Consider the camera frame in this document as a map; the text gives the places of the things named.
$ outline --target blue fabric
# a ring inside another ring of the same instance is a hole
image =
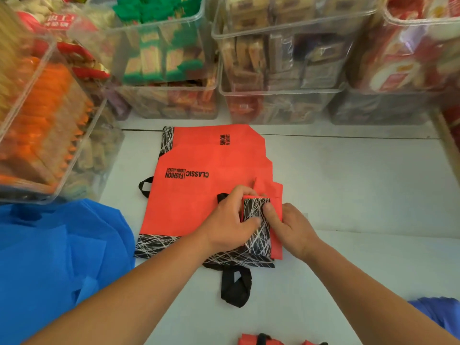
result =
[[[409,303],[460,339],[460,302],[457,299],[420,298]]]
[[[0,206],[0,344],[26,340],[134,267],[120,211],[90,200]]]

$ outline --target hand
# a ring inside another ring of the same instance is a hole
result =
[[[243,195],[257,196],[257,193],[246,186],[236,186],[195,231],[207,240],[211,255],[244,245],[260,226],[258,217],[240,223],[238,212]]]
[[[321,242],[304,215],[290,203],[283,204],[283,221],[271,203],[264,204],[264,215],[283,246],[296,258],[305,261],[312,248]]]

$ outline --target blue cloth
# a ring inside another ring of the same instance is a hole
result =
[[[134,267],[120,211],[90,200],[0,206],[0,344],[26,340]]]
[[[409,303],[460,339],[460,302],[457,299],[420,298]]]

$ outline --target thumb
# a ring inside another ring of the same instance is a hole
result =
[[[241,226],[250,236],[259,228],[261,222],[262,220],[259,217],[252,217],[241,223]]]
[[[270,224],[271,228],[276,232],[278,237],[282,235],[285,227],[281,220],[278,217],[278,214],[273,207],[273,204],[270,202],[265,203],[262,207],[262,211],[264,212],[265,218],[267,219],[268,223]]]

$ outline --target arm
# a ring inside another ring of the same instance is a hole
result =
[[[264,215],[284,247],[325,285],[363,345],[459,345],[455,337],[346,260],[316,235],[290,203],[283,222],[273,206]]]
[[[198,267],[211,255],[243,245],[259,218],[240,223],[244,186],[232,193],[192,234],[62,315],[25,342],[45,344],[143,344]]]

